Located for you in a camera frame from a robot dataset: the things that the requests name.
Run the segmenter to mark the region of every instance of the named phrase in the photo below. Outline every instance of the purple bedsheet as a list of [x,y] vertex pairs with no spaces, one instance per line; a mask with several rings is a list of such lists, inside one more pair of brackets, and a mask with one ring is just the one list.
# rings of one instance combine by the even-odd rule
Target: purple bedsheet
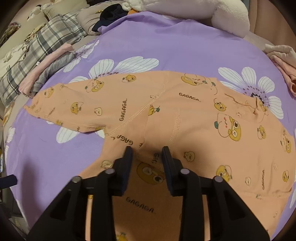
[[[103,28],[102,33],[80,48],[76,58],[42,89],[113,73],[195,73],[260,96],[288,132],[295,132],[295,98],[269,58],[247,41],[193,20],[150,12],[128,15]],[[32,117],[24,109],[19,112],[6,142],[6,166],[7,173],[19,180],[11,189],[30,227],[70,178],[99,157],[102,137],[101,132],[77,133]],[[275,234],[295,208],[291,199]]]

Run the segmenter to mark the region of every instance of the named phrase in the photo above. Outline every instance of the metal screw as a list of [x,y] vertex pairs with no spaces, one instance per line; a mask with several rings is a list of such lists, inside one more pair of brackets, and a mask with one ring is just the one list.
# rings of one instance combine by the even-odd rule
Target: metal screw
[[189,174],[190,171],[186,168],[182,168],[180,172],[184,175],[187,175],[187,174]]
[[112,173],[114,173],[114,172],[115,172],[115,170],[114,170],[113,168],[108,168],[108,169],[105,171],[106,174],[112,174]]
[[218,182],[218,183],[223,182],[223,178],[220,177],[220,176],[215,176],[215,177],[214,177],[214,180],[215,180],[216,182]]
[[79,176],[75,176],[72,178],[72,182],[74,182],[74,183],[78,183],[80,181],[81,181],[81,177],[79,177]]

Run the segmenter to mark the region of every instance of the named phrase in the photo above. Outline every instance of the white stuffed toy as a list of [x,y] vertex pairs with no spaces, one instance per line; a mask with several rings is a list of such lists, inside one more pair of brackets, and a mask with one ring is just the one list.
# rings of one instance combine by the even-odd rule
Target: white stuffed toy
[[123,10],[150,11],[177,18],[212,18],[214,28],[244,38],[250,30],[248,10],[241,0],[123,0]]

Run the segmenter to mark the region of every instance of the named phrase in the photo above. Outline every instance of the beige pillow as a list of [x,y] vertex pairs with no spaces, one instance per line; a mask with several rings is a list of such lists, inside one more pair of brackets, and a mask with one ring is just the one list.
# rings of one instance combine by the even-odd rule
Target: beige pillow
[[42,23],[48,23],[46,17],[41,12],[31,20],[22,24],[21,28],[16,31],[0,48],[0,59],[4,58],[8,51],[17,45],[24,43],[25,38],[32,32],[34,28]]
[[58,14],[63,15],[88,6],[89,5],[86,3],[86,0],[63,0],[61,2],[50,5],[49,7],[45,8],[43,12],[49,19],[52,19]]
[[91,30],[96,22],[100,20],[100,11],[103,11],[106,7],[117,3],[122,4],[123,1],[106,1],[101,4],[82,9],[76,16],[77,22],[81,27],[83,27],[88,35],[100,34],[99,32],[93,32]]

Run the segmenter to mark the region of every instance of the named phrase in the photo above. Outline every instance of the purple fabric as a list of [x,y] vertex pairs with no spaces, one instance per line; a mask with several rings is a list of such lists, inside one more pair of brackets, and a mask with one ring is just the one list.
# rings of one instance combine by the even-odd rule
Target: purple fabric
[[[68,83],[77,76],[90,78],[91,67],[104,59],[114,60],[114,69],[122,60],[142,56],[159,60],[150,70],[195,73],[225,82],[229,81],[219,74],[219,68],[230,68],[242,76],[243,68],[251,67],[256,72],[257,84],[263,76],[274,82],[274,90],[266,93],[266,99],[277,96],[281,100],[283,118],[280,121],[294,135],[295,98],[290,95],[279,70],[255,46],[224,31],[193,20],[142,12],[102,27],[102,35],[83,51],[88,52],[79,53],[68,67],[54,74],[42,90],[57,83]],[[15,174],[19,180],[12,191],[31,227],[70,178],[99,157],[103,139],[95,133],[80,133],[68,142],[58,143],[59,126],[49,125],[24,110],[18,114],[13,127],[13,140],[7,143],[7,173]],[[289,204],[277,232],[293,212]]]

